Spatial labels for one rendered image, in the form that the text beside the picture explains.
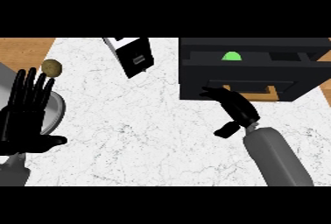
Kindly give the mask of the black and white appliance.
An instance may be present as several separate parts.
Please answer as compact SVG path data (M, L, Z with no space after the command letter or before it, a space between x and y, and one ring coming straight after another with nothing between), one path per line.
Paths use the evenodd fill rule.
M104 38L104 42L114 53L129 78L154 66L148 38Z

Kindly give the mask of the dark grey drawer cabinet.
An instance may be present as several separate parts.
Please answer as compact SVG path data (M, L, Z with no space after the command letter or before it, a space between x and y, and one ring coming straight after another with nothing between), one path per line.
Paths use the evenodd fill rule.
M181 38L181 98L203 101L209 80L295 81L302 96L331 80L329 51L329 38ZM228 52L243 60L224 60Z

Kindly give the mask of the grey round plate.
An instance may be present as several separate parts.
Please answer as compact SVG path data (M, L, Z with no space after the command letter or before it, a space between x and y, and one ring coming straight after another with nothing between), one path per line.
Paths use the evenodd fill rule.
M46 115L42 127L42 134L49 135L61 124L67 112L67 104L63 96L52 92L46 105Z

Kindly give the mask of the dark drawer with wooden inside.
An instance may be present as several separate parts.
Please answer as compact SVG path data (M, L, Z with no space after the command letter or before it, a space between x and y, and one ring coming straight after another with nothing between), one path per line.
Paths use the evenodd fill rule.
M209 80L207 88L225 88L221 98L232 98L234 92L250 102L292 102L300 97L296 82L284 80Z

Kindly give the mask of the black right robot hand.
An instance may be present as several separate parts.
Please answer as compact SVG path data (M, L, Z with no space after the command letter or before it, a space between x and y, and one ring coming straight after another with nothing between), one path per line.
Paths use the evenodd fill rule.
M249 102L244 96L228 90L225 87L203 87L201 89L204 90L201 96L212 98L222 104L222 108L232 118L213 134L218 137L230 138L240 128L246 128L247 132L252 132L259 125L261 116L255 105Z

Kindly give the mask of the grey flat block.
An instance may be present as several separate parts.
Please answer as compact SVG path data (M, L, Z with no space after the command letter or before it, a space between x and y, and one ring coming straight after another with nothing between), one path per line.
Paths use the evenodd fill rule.
M8 105L17 72L0 62L0 109Z

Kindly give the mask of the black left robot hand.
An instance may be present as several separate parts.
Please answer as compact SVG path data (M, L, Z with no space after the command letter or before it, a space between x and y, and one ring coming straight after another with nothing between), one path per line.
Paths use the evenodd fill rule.
M68 142L64 136L42 134L55 79L37 75L34 67L17 73L6 106L0 109L0 156L45 153Z

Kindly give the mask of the green cup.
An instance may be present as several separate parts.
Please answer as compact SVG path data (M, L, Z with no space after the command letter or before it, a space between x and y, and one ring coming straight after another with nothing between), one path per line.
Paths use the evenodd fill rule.
M241 54L238 52L228 52L222 56L222 60L241 61L243 60L243 56L241 56Z

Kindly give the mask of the brown potato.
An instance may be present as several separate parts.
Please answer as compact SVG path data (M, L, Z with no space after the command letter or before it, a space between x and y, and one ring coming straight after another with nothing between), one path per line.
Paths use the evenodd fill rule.
M42 72L48 77L58 77L63 74L63 64L55 59L46 59L42 64Z

